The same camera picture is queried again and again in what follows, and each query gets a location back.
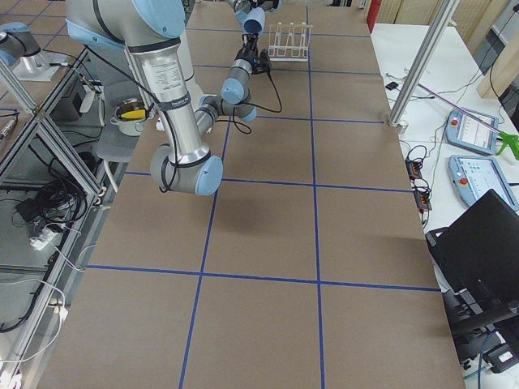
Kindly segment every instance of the white cable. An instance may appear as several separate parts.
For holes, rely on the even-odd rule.
[[[99,114],[99,123],[101,124],[101,127],[104,127],[104,126],[106,126],[106,123],[105,123],[106,106],[105,106],[105,98],[103,97],[102,93],[99,95],[98,100],[99,100],[99,102],[98,102],[97,106],[99,108],[97,110],[97,113]]]
[[[30,280],[21,280],[21,281],[14,281],[14,282],[0,282],[0,284],[2,284],[2,285],[15,285],[15,284],[23,284],[23,283],[26,283],[26,282],[39,282],[41,284],[45,284],[49,288],[51,288],[54,291],[56,291],[59,294],[61,294],[61,296],[62,296],[62,304],[59,307],[60,315],[59,315],[59,321],[58,321],[58,330],[56,331],[56,333],[54,334],[54,336],[52,337],[52,339],[50,340],[50,342],[48,344],[46,344],[40,350],[36,351],[30,357],[27,357],[27,358],[24,358],[24,359],[0,359],[0,364],[1,363],[21,363],[21,362],[31,361],[33,358],[37,357],[38,355],[43,353],[47,348],[49,348],[52,345],[52,343],[54,343],[56,341],[56,339],[58,338],[59,332],[62,330],[63,319],[62,319],[61,310],[63,310],[63,313],[65,314],[66,313],[66,308],[65,308],[65,293],[61,289],[56,288],[54,285],[49,284],[48,282],[45,282],[43,280],[37,280],[35,278],[31,278]]]
[[[69,231],[72,231],[73,233],[77,233],[78,235],[81,235],[81,231],[79,231],[78,229],[71,229],[70,227],[67,227],[67,226],[62,225],[62,224],[65,224],[65,222],[63,222],[63,223],[58,223],[58,222],[48,223],[48,224],[44,225],[43,228],[49,227],[50,225],[58,225],[60,229],[68,229]]]
[[[103,160],[103,166],[105,166],[106,177],[108,177],[110,184],[112,184],[112,187],[114,188],[114,192],[117,193],[119,191],[119,187],[118,187],[117,183],[115,182],[115,177],[112,174],[112,171],[110,170],[109,162],[107,160]]]
[[[80,271],[80,272],[85,271],[85,269],[84,269],[83,267],[77,267],[76,265],[74,265],[74,264],[72,263],[72,261],[70,261],[69,258],[68,258],[66,255],[64,255],[64,253],[62,253],[62,252],[60,251],[60,249],[57,248],[55,245],[53,245],[51,242],[48,242],[48,241],[46,241],[45,239],[42,239],[42,238],[40,238],[40,237],[32,237],[31,239],[37,239],[37,240],[39,240],[39,241],[46,242],[48,245],[52,246],[52,247],[53,247],[53,248],[54,248],[54,249],[55,249],[55,250],[56,250],[56,251],[57,251],[57,252],[58,252],[58,253],[59,253],[59,254],[60,254],[64,259],[65,259],[66,264],[67,264],[70,268],[72,268],[72,269],[74,269],[74,270],[76,270],[76,271]]]
[[[79,262],[81,260],[81,255],[83,255],[83,253],[87,250],[87,249],[91,249],[93,247],[96,246],[96,243],[92,244],[92,245],[88,245],[88,246],[85,246],[83,249],[81,249],[81,251],[79,252],[78,254],[78,261]]]

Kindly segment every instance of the red object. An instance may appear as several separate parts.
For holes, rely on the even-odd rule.
[[[379,14],[382,0],[373,0],[371,2],[370,10],[367,12],[367,27],[370,29],[370,33],[373,32],[375,26],[376,17]]]

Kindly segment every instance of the yellow object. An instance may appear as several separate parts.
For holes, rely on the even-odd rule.
[[[125,112],[121,115],[121,118],[126,120],[138,120],[146,117],[145,109],[137,109],[136,111]]]

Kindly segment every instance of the white table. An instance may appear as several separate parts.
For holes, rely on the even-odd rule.
[[[413,63],[422,39],[427,32],[427,26],[377,24],[372,34],[376,57],[379,62],[380,74],[387,84],[402,81],[389,75],[403,77],[406,69]],[[478,65],[465,47],[456,29],[447,28],[440,43],[438,44],[420,83],[435,92],[456,91],[466,85],[474,74],[480,75]],[[480,112],[497,116],[501,121],[500,130],[510,134],[517,133],[512,122],[504,109],[500,110],[498,100],[484,100],[476,91],[479,80],[470,85],[465,95],[459,101],[459,105]],[[464,92],[464,89],[456,93],[446,93],[443,97],[456,102]],[[386,90],[388,99],[396,99],[397,90]],[[426,96],[427,93],[417,88],[415,96]],[[429,212],[429,222],[426,231],[449,226],[468,207],[462,202],[456,192],[448,172],[448,158],[451,155],[476,155],[463,148],[443,143],[440,146],[440,138],[443,134],[443,124],[452,108],[449,105],[434,100],[416,100],[408,104],[404,116],[409,123],[407,131],[401,135],[401,141],[407,142],[411,147],[422,144],[431,150],[434,146],[435,129],[439,140],[436,148],[431,152],[429,158],[425,159],[422,169],[423,177],[433,186],[431,199],[432,211]],[[404,156],[409,147],[401,143]],[[422,156],[421,150],[417,150],[412,157]],[[519,161],[516,161],[508,148],[501,156],[496,157],[508,182],[519,182]],[[519,187],[513,187],[513,192],[519,198]],[[476,388],[476,379],[469,378],[465,381],[467,388]],[[482,387],[485,389],[513,389],[519,387],[519,365],[507,370],[502,374],[482,373]]]

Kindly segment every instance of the green object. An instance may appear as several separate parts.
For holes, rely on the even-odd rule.
[[[501,146],[496,155],[500,155],[507,146],[510,146],[513,156],[516,157],[516,160],[519,160],[519,135],[511,135],[500,131],[500,137],[503,140],[503,146]]]

